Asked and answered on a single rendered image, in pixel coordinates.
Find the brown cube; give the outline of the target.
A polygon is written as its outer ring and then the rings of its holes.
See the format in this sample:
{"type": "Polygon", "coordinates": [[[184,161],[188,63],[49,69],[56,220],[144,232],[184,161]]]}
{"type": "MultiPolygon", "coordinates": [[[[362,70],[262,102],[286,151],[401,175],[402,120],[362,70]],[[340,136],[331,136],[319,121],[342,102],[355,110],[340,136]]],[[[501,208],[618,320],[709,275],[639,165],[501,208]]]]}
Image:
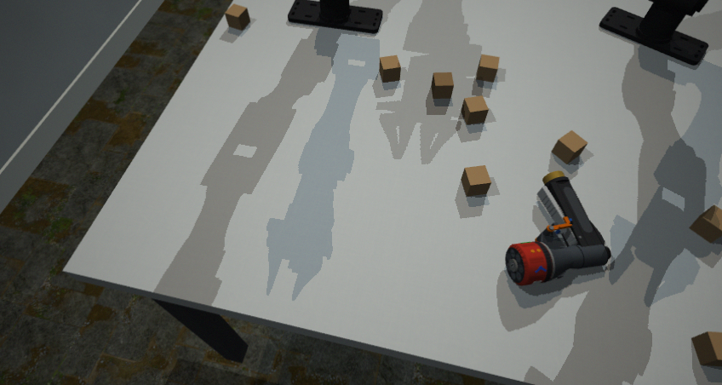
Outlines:
{"type": "Polygon", "coordinates": [[[433,99],[451,99],[454,88],[452,72],[434,72],[431,86],[433,99]]]}
{"type": "Polygon", "coordinates": [[[401,65],[396,55],[380,57],[379,72],[383,83],[400,80],[401,65]]]}
{"type": "Polygon", "coordinates": [[[722,236],[722,209],[713,205],[689,227],[710,244],[722,236]]]}
{"type": "Polygon", "coordinates": [[[552,153],[564,163],[568,164],[582,153],[586,145],[587,142],[571,130],[558,139],[552,153]]]}
{"type": "Polygon", "coordinates": [[[491,184],[485,165],[465,168],[461,182],[467,197],[487,194],[491,184]]]}
{"type": "Polygon", "coordinates": [[[489,108],[482,95],[464,98],[461,113],[466,125],[484,123],[488,111],[489,108]]]}
{"type": "Polygon", "coordinates": [[[707,331],[691,340],[700,365],[722,366],[722,332],[707,331]]]}
{"type": "Polygon", "coordinates": [[[225,16],[228,26],[240,31],[250,23],[248,9],[237,4],[233,4],[225,12],[225,16]]]}
{"type": "Polygon", "coordinates": [[[481,55],[476,79],[494,83],[499,59],[500,57],[496,56],[481,55]]]}

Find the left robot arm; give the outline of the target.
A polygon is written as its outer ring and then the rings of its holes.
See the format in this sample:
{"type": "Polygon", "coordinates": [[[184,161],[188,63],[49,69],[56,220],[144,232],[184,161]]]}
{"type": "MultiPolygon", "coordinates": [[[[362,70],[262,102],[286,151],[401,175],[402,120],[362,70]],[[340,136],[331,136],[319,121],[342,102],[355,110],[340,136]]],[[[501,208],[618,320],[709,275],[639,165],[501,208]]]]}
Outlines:
{"type": "Polygon", "coordinates": [[[708,0],[649,1],[653,4],[644,18],[612,7],[599,26],[687,64],[697,65],[708,44],[674,30],[686,15],[700,12],[708,0]]]}

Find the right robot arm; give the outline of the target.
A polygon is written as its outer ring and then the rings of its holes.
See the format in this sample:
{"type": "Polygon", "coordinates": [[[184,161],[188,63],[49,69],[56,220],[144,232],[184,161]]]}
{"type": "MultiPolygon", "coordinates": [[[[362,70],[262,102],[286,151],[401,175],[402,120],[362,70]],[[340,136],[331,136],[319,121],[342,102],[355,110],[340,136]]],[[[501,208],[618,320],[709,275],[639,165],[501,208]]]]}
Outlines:
{"type": "Polygon", "coordinates": [[[289,22],[355,32],[377,33],[382,10],[349,5],[349,0],[295,0],[289,22]]]}

